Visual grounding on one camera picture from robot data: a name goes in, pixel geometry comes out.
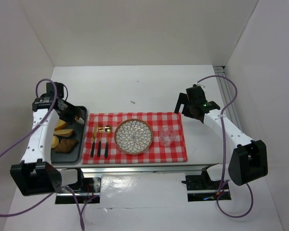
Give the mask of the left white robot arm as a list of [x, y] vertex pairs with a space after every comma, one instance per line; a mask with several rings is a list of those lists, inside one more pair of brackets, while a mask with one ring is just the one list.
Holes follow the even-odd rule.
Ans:
[[[12, 165], [10, 174], [24, 196], [57, 193], [65, 186], [80, 185], [82, 172], [78, 168], [59, 170], [52, 166], [51, 154], [81, 151], [87, 111], [67, 102], [63, 83], [49, 82], [46, 92], [32, 103], [33, 133], [19, 164]], [[52, 145], [57, 122], [71, 125], [71, 138], [61, 137]]]

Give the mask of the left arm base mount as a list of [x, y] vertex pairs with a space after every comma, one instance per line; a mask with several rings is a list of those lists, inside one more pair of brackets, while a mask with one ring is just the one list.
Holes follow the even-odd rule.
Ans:
[[[99, 204], [102, 176], [83, 177], [81, 182], [77, 182], [69, 187], [74, 191], [77, 202], [80, 205], [86, 203]], [[56, 205], [76, 204], [75, 199], [70, 191], [62, 189], [55, 199]]]

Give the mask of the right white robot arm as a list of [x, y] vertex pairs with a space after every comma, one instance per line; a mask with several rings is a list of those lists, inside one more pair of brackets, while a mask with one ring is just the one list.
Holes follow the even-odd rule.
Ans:
[[175, 113], [199, 120], [212, 129], [223, 141], [223, 150], [231, 154], [225, 164], [205, 167], [207, 181], [232, 181], [241, 186], [268, 174], [267, 148], [262, 140], [255, 141], [244, 134], [221, 111], [214, 101], [207, 101], [200, 85], [180, 93]]

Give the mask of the bread slice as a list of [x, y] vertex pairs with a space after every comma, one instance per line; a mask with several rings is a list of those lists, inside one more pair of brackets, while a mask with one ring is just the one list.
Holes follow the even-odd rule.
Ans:
[[73, 135], [73, 129], [55, 130], [53, 134], [58, 137], [71, 137]]

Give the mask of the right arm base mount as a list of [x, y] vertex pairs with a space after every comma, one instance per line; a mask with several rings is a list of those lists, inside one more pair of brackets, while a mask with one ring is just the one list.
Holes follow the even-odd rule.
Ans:
[[181, 181], [186, 186], [188, 202], [216, 201], [218, 196], [221, 200], [231, 200], [228, 184], [217, 193], [220, 180], [212, 180], [207, 172], [208, 168], [202, 168], [198, 175], [186, 175], [185, 180]]

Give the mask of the round orange bun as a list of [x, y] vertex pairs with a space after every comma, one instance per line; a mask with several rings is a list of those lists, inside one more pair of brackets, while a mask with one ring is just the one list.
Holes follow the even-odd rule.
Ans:
[[59, 138], [55, 135], [52, 137], [51, 148], [54, 149], [59, 144]]

